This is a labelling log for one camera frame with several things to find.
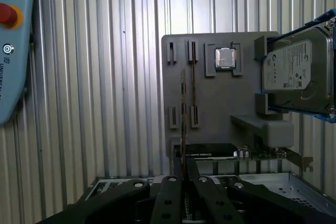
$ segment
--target corrugated metal wall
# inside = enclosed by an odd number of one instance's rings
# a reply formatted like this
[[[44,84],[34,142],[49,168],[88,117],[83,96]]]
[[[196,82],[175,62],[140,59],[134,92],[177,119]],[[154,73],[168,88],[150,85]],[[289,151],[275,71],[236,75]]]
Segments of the corrugated metal wall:
[[[38,0],[28,93],[0,127],[0,223],[34,223],[75,202],[96,176],[169,172],[161,37],[287,32],[336,0]],[[304,177],[336,197],[336,128],[297,113]],[[294,169],[287,162],[284,169]],[[253,172],[255,164],[240,166]],[[277,170],[264,162],[263,172]],[[220,172],[227,172],[220,166]]]

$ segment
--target cpu processor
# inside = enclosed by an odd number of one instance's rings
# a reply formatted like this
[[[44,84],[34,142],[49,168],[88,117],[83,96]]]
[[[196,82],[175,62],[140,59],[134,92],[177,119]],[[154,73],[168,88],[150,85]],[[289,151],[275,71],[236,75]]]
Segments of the cpu processor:
[[[235,48],[216,48],[216,69],[230,70],[236,68],[236,49]]]

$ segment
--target hard disk drive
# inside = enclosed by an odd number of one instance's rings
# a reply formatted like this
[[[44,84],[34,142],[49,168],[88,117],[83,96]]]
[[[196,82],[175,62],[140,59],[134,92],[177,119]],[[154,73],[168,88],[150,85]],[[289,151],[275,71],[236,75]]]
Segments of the hard disk drive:
[[[334,10],[267,43],[262,90],[273,109],[297,110],[333,118]]]

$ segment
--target hard drive label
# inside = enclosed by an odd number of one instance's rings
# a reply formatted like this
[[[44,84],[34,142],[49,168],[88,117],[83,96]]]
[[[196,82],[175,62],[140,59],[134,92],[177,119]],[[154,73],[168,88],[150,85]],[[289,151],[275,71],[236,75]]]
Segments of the hard drive label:
[[[264,90],[303,90],[311,77],[311,42],[270,52],[262,66]]]

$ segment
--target emergency stop button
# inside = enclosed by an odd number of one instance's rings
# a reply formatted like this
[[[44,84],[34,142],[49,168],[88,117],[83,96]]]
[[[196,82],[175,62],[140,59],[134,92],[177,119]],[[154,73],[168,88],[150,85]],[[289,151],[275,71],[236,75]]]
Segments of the emergency stop button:
[[[17,12],[11,6],[0,3],[0,24],[7,27],[15,26],[18,19]]]

